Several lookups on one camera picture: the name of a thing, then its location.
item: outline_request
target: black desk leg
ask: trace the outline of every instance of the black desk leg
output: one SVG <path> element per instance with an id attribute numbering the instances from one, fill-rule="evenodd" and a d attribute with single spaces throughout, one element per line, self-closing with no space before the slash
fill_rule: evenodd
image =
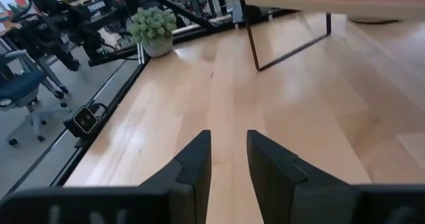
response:
<path id="1" fill-rule="evenodd" d="M 254 37 L 252 36 L 252 31 L 251 31 L 251 25 L 249 20 L 245 17 L 245 23 L 246 23 L 246 30 L 248 31 L 248 36 L 250 38 L 250 45 L 251 45 L 251 50 L 252 50 L 252 56 L 254 57 L 254 62 L 255 62 L 255 68 L 257 69 L 258 72 L 261 72 L 263 70 L 266 70 L 268 68 L 270 68 L 271 66 L 274 66 L 275 64 L 278 64 L 280 62 L 282 62 L 283 60 L 286 60 L 287 58 L 291 57 L 292 55 L 310 47 L 311 45 L 314 45 L 315 43 L 319 42 L 320 40 L 328 37 L 331 32 L 332 32 L 332 26 L 331 26 L 331 14 L 330 13 L 326 13 L 326 34 L 312 40 L 309 41 L 308 43 L 294 49 L 293 51 L 290 51 L 286 54 L 284 54 L 283 56 L 273 60 L 272 62 L 261 66 L 258 64 L 258 57 L 257 57 L 257 52 L 255 49 L 255 44 L 254 44 Z"/>

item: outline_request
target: blue office chair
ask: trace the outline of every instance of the blue office chair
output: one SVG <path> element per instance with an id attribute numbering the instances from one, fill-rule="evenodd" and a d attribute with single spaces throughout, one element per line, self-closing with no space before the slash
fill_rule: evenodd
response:
<path id="1" fill-rule="evenodd" d="M 12 146 L 18 142 L 12 138 L 13 135 L 25 124 L 33 125 L 34 134 L 42 142 L 44 137 L 40 135 L 40 124 L 46 124 L 43 116 L 57 112 L 70 112 L 66 108 L 66 103 L 61 103 L 60 107 L 39 107 L 37 94 L 40 84 L 46 79 L 46 74 L 41 70 L 33 70 L 18 75 L 7 66 L 12 60 L 25 55 L 27 55 L 25 51 L 10 51 L 0 55 L 0 110 L 27 107 L 30 112 L 25 122 L 7 136 L 7 141 Z"/>

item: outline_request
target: green succulent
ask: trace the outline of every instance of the green succulent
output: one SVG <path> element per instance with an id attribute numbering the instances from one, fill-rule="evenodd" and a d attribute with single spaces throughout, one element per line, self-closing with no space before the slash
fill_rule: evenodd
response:
<path id="1" fill-rule="evenodd" d="M 148 43 L 171 37 L 177 28 L 174 14 L 157 7 L 148 10 L 139 8 L 133 16 L 133 21 L 129 32 L 133 35 L 132 40 L 135 43 Z"/>

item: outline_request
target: chair base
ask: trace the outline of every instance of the chair base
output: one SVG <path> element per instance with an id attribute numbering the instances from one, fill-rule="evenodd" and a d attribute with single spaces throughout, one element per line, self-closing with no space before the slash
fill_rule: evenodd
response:
<path id="1" fill-rule="evenodd" d="M 14 137 L 17 132 L 27 124 L 32 125 L 33 134 L 37 136 L 37 140 L 39 142 L 43 142 L 45 138 L 40 133 L 40 125 L 47 124 L 45 118 L 52 114 L 67 114 L 71 112 L 71 109 L 67 108 L 66 103 L 54 104 L 52 106 L 31 109 L 33 109 L 33 111 L 25 117 L 25 120 L 6 137 L 6 140 L 10 145 L 15 145 L 18 143 L 18 141 Z"/>

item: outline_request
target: shelf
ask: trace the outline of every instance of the shelf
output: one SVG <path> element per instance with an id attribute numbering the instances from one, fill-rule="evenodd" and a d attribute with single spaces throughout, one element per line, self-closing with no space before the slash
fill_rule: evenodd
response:
<path id="1" fill-rule="evenodd" d="M 248 5 L 404 20 L 425 20 L 425 0 L 245 0 Z"/>

